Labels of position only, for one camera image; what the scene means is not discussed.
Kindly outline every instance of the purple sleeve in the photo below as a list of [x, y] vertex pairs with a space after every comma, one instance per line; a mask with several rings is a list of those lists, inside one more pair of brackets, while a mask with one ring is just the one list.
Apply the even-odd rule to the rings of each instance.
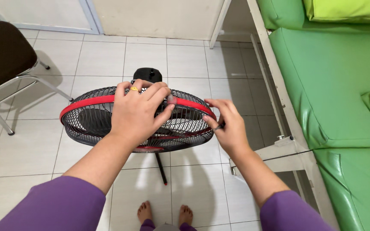
[[0, 221], [0, 231], [95, 231], [105, 195], [94, 185], [70, 176], [34, 186]]
[[294, 191], [277, 192], [261, 208], [263, 231], [333, 231], [321, 216]]

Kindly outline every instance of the person's left hand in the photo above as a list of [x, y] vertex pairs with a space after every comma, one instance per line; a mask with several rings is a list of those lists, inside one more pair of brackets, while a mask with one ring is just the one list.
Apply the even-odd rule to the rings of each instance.
[[[136, 87], [139, 91], [125, 89]], [[143, 87], [148, 89], [139, 94]], [[117, 85], [111, 118], [112, 128], [108, 135], [116, 136], [132, 150], [148, 139], [170, 117], [175, 105], [170, 104], [154, 118], [161, 102], [171, 94], [164, 82], [150, 83], [137, 79], [133, 85], [122, 82]]]

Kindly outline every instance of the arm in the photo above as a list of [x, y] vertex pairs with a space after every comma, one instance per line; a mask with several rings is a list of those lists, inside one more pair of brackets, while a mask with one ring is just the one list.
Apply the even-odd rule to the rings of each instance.
[[206, 99], [211, 107], [219, 109], [221, 116], [216, 122], [204, 116], [212, 129], [225, 122], [223, 129], [215, 130], [219, 144], [234, 161], [248, 184], [254, 199], [261, 208], [260, 218], [264, 231], [316, 230], [332, 231], [320, 215], [282, 181], [252, 151], [245, 132], [243, 118], [229, 100]]
[[170, 94], [166, 83], [136, 80], [118, 84], [111, 132], [63, 176], [32, 187], [28, 195], [0, 221], [0, 231], [94, 231], [105, 195], [132, 150], [150, 137], [171, 116], [174, 105], [154, 118]]

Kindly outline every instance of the red fan ring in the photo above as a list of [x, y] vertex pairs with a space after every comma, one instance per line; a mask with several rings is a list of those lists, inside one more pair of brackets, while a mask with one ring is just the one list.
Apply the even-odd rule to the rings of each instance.
[[[80, 107], [85, 107], [85, 106], [88, 106], [88, 105], [112, 103], [112, 102], [114, 102], [114, 100], [115, 100], [115, 95], [104, 95], [104, 96], [98, 96], [98, 97], [83, 99], [81, 101], [74, 102], [74, 103], [70, 104], [69, 106], [67, 106], [66, 108], [64, 108], [61, 111], [61, 113], [60, 113], [61, 123], [63, 124], [62, 117], [69, 111], [72, 111], [72, 110], [80, 108]], [[203, 105], [201, 105], [199, 103], [196, 103], [196, 102], [193, 102], [193, 101], [190, 101], [190, 100], [186, 100], [186, 99], [182, 99], [182, 98], [176, 98], [176, 104], [177, 105], [182, 105], [182, 106], [187, 106], [187, 107], [192, 107], [194, 109], [203, 111], [203, 112], [209, 114], [209, 116], [211, 116], [214, 120], [216, 120], [215, 114], [209, 108], [204, 107]], [[204, 132], [207, 132], [209, 130], [210, 130], [210, 128], [207, 128], [207, 129], [204, 129], [203, 131], [199, 131], [198, 133], [204, 133]], [[193, 132], [191, 132], [188, 135], [192, 136], [192, 135], [195, 135], [195, 134]], [[172, 137], [165, 137], [164, 139], [176, 139], [176, 138], [179, 138], [179, 137], [172, 136]], [[158, 150], [163, 149], [163, 148], [158, 149], [158, 147], [142, 146], [142, 147], [137, 147], [135, 150], [136, 151], [141, 151], [143, 149], [146, 149], [147, 151], [150, 151], [149, 150], [150, 148], [152, 148], [153, 149], [152, 151], [155, 151], [155, 152], [157, 152]]]

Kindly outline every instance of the brown chair seat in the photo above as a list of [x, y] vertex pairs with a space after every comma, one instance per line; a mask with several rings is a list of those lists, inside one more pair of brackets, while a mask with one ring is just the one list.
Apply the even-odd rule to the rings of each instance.
[[37, 54], [12, 24], [0, 21], [0, 85], [31, 68]]

